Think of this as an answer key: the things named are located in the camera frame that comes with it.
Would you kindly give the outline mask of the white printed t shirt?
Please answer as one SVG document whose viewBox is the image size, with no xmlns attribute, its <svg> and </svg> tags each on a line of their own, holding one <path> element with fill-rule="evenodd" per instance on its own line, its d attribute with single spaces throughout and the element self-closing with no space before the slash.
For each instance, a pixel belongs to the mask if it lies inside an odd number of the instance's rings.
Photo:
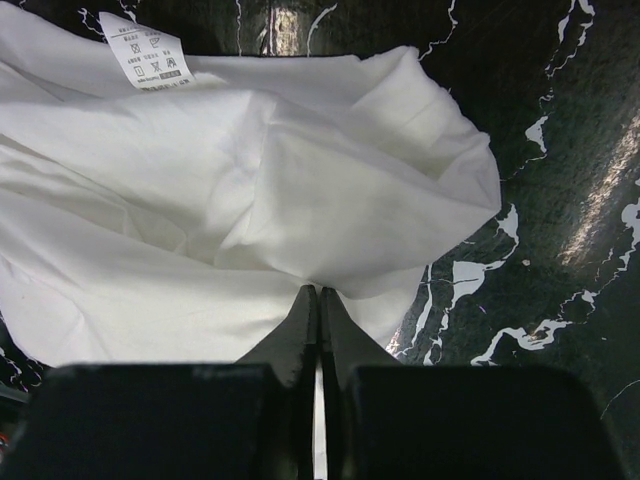
<svg viewBox="0 0 640 480">
<path fill-rule="evenodd" d="M 308 283 L 386 343 L 500 210 L 487 135 L 414 48 L 186 62 L 139 91 L 113 46 L 2 5 L 1 313 L 29 357 L 233 361 Z"/>
</svg>

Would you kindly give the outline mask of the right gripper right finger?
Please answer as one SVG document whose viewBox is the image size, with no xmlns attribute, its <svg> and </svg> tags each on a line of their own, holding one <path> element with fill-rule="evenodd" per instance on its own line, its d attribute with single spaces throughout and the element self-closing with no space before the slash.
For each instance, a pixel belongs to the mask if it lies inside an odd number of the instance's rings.
<svg viewBox="0 0 640 480">
<path fill-rule="evenodd" d="M 547 367 L 397 361 L 319 300 L 327 474 L 332 479 L 620 479 L 587 388 Z"/>
</svg>

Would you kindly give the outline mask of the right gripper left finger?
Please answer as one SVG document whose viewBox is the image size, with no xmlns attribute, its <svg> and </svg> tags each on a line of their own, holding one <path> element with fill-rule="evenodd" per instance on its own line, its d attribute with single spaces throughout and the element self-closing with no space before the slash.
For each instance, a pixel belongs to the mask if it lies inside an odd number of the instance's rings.
<svg viewBox="0 0 640 480">
<path fill-rule="evenodd" d="M 318 300 L 231 363 L 50 370 L 1 464 L 5 479 L 310 479 Z"/>
</svg>

